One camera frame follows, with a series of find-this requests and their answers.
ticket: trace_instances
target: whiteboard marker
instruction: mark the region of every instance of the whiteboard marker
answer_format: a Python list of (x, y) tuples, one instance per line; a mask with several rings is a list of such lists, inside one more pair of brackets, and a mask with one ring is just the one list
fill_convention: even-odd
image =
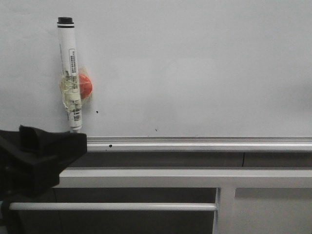
[(79, 90), (75, 26), (70, 17), (58, 18), (58, 38), (62, 60), (63, 102), (73, 132), (82, 127), (82, 110)]

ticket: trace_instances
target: white metal bar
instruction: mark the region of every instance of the white metal bar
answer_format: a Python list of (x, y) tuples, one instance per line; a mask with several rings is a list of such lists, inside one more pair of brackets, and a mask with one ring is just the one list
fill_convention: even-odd
[(89, 137), (89, 152), (311, 151), (312, 137)]
[(220, 202), (219, 199), (220, 198), (220, 188), (216, 189), (216, 193), (215, 193), (215, 204), (216, 204), (216, 208), (217, 210), (214, 213), (214, 224), (213, 224), (213, 234), (218, 234), (218, 216), (219, 216), (219, 206), (220, 206)]
[(14, 202), (14, 211), (216, 211), (213, 203), (39, 203)]
[(312, 188), (312, 170), (67, 169), (56, 188)]
[(216, 228), (218, 234), (231, 233), (233, 207), (235, 201), (236, 188), (228, 186), (220, 189), (220, 197), (218, 201), (218, 217)]

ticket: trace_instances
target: whiteboard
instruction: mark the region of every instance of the whiteboard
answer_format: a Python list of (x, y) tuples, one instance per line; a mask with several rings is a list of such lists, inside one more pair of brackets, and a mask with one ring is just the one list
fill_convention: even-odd
[(310, 0), (2, 0), (0, 129), (69, 130), (56, 26), (69, 16), (94, 85), (88, 136), (311, 136), (311, 12)]

